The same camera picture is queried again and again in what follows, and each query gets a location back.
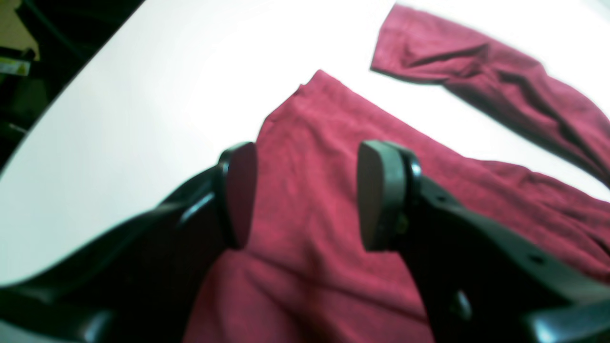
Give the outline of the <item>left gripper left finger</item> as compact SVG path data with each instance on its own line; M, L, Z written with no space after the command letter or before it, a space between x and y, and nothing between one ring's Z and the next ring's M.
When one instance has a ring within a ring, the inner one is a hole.
M2 321L63 342L180 343L214 262L248 243L257 176L256 145L231 146L155 208L3 286Z

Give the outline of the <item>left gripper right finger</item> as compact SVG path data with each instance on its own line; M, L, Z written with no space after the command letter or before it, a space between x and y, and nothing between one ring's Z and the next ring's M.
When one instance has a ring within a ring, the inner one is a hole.
M389 141L357 153L360 237L397 252L437 343L607 343L609 288L425 177L417 156Z

